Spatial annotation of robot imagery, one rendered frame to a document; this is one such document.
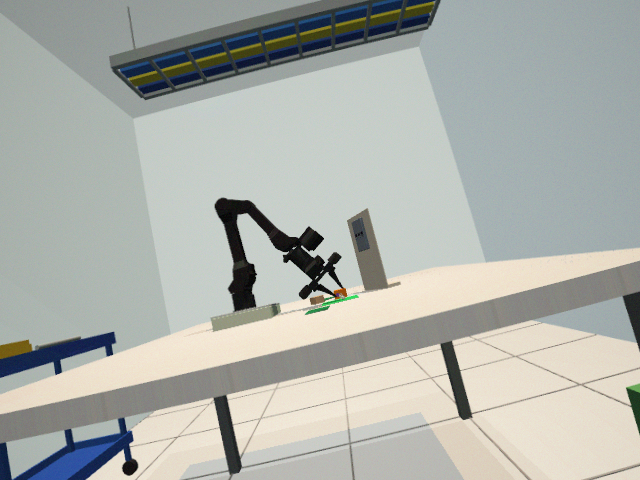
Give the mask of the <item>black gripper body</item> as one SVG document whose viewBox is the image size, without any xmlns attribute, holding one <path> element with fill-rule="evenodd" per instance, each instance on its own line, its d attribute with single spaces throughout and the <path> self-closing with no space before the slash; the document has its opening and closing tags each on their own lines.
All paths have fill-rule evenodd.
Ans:
<svg viewBox="0 0 640 480">
<path fill-rule="evenodd" d="M 301 269 L 304 273 L 305 273 L 305 270 L 303 269 L 303 265 L 306 264 L 308 266 L 311 263 L 310 261 L 311 258 L 312 258 L 311 255 L 308 256 L 299 267 L 299 269 Z M 312 290 L 314 290 L 319 285 L 318 284 L 319 280 L 325 275 L 326 272 L 330 272 L 333 268 L 333 264 L 336 264 L 341 258 L 342 257 L 337 252 L 334 252 L 329 257 L 328 259 L 329 262 L 323 267 L 323 272 L 316 275 L 316 277 L 318 276 L 317 279 L 315 277 L 309 285 L 305 285 L 303 289 L 299 292 L 299 296 L 303 300 L 305 300 L 311 294 Z"/>
</svg>

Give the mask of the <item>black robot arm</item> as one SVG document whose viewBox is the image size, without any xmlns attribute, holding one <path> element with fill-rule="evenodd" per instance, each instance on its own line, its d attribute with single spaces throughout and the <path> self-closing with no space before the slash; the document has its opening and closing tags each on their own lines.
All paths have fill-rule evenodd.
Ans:
<svg viewBox="0 0 640 480">
<path fill-rule="evenodd" d="M 311 227 L 298 237 L 289 237 L 276 228 L 266 216 L 249 200 L 234 200 L 220 198 L 215 203 L 217 215 L 224 225 L 230 252 L 233 259 L 233 281 L 227 288 L 232 297 L 233 312 L 255 308 L 255 298 L 252 294 L 253 284 L 256 281 L 254 264 L 248 263 L 243 249 L 241 237 L 237 226 L 237 217 L 247 213 L 268 235 L 270 241 L 277 250 L 288 252 L 283 255 L 283 262 L 291 260 L 298 268 L 303 261 L 310 256 L 301 246 L 308 251 L 314 251 L 324 238 Z M 292 249 L 296 247 L 295 249 Z M 312 259 L 313 258 L 313 259 Z M 311 263 L 303 265 L 305 273 L 313 280 L 324 267 L 325 261 L 317 255 L 310 259 Z"/>
</svg>

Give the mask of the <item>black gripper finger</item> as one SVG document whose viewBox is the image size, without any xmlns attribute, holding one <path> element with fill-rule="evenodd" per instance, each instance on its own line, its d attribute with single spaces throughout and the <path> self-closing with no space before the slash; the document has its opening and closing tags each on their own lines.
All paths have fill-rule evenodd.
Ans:
<svg viewBox="0 0 640 480">
<path fill-rule="evenodd" d="M 328 290 L 326 287 L 324 287 L 324 286 L 323 286 L 323 285 L 321 285 L 321 284 L 319 284 L 319 285 L 318 285 L 318 286 L 313 290 L 313 292 L 315 292 L 315 291 L 317 291 L 317 290 L 318 290 L 318 291 L 325 292 L 325 293 L 327 293 L 327 294 L 330 294 L 330 295 L 332 295 L 332 296 L 334 296 L 334 297 L 337 297 L 333 292 L 331 292 L 330 290 Z"/>
<path fill-rule="evenodd" d="M 337 276 L 336 276 L 336 273 L 335 273 L 335 271 L 334 271 L 335 269 L 336 269 L 336 268 L 335 268 L 335 267 L 333 267 L 333 268 L 332 268 L 332 270 L 331 270 L 328 274 L 333 278 L 333 280 L 334 280 L 334 281 L 335 281 L 335 282 L 336 282 L 336 283 L 337 283 L 337 284 L 338 284 L 342 289 L 344 289 L 344 288 L 343 288 L 343 286 L 342 286 L 342 284 L 340 283 L 340 281 L 338 280 L 338 278 L 337 278 Z"/>
</svg>

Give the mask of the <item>beige panel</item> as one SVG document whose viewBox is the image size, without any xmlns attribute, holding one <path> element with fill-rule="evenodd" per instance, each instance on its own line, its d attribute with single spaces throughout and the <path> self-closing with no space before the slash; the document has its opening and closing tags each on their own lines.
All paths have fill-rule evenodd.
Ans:
<svg viewBox="0 0 640 480">
<path fill-rule="evenodd" d="M 387 282 L 368 208 L 347 223 L 365 291 L 401 285 L 401 281 Z"/>
</svg>

